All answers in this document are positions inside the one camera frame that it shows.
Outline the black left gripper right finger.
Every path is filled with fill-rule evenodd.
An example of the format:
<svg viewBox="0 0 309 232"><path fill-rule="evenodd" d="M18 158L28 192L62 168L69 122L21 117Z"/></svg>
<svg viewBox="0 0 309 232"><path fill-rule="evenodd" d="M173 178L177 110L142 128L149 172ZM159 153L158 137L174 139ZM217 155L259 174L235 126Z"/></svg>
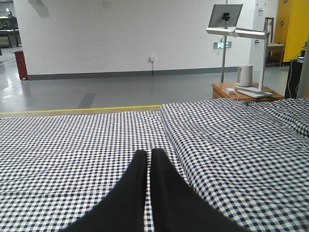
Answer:
<svg viewBox="0 0 309 232"><path fill-rule="evenodd" d="M206 203L179 175L161 148L152 150L151 205L157 232L244 232Z"/></svg>

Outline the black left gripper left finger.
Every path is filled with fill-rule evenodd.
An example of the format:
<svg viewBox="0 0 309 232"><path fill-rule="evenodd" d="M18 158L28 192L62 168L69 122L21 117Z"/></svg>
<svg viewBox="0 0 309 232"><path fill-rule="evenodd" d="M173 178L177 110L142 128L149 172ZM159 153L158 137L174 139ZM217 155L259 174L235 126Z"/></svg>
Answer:
<svg viewBox="0 0 309 232"><path fill-rule="evenodd" d="M147 191L147 153L137 150L112 190L63 232L142 232Z"/></svg>

